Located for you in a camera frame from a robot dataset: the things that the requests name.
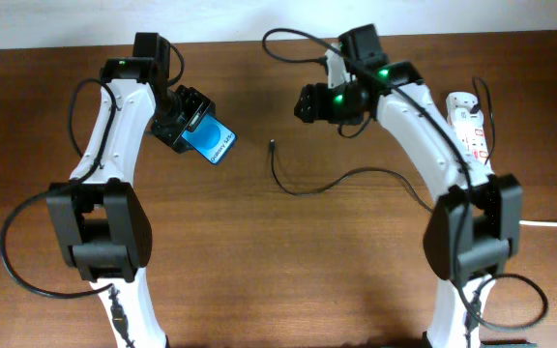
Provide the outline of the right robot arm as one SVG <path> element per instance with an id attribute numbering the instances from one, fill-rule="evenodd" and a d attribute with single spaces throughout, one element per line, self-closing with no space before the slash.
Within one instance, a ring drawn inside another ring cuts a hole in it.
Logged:
<path id="1" fill-rule="evenodd" d="M 509 332 L 488 322 L 484 306 L 495 281 L 519 250 L 522 187 L 496 175 L 459 138 L 409 61 L 391 62 L 373 25 L 351 29 L 317 60 L 325 83 L 302 89 L 294 114 L 305 123 L 338 126 L 376 121 L 400 144 L 433 200 L 423 247 L 438 278 L 425 347 L 481 347 L 480 330 Z"/>

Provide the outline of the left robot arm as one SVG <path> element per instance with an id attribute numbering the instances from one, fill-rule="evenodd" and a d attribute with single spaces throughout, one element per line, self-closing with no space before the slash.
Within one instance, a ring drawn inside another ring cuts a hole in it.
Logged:
<path id="1" fill-rule="evenodd" d="M 166 347 L 147 283 L 152 227 L 133 189 L 142 140 L 151 133 L 177 153 L 214 145 L 215 105 L 170 78 L 174 46 L 138 33 L 132 56 L 101 70 L 102 105 L 90 142 L 70 178 L 53 184 L 47 208 L 65 263 L 100 298 L 119 347 Z"/>

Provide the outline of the blue screen smartphone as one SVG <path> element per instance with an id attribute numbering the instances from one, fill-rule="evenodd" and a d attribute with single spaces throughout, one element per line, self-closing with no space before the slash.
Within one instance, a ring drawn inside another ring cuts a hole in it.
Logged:
<path id="1" fill-rule="evenodd" d="M 185 130 L 182 138 L 213 165 L 218 165 L 237 141 L 237 135 L 212 115 L 204 116 L 194 131 Z"/>

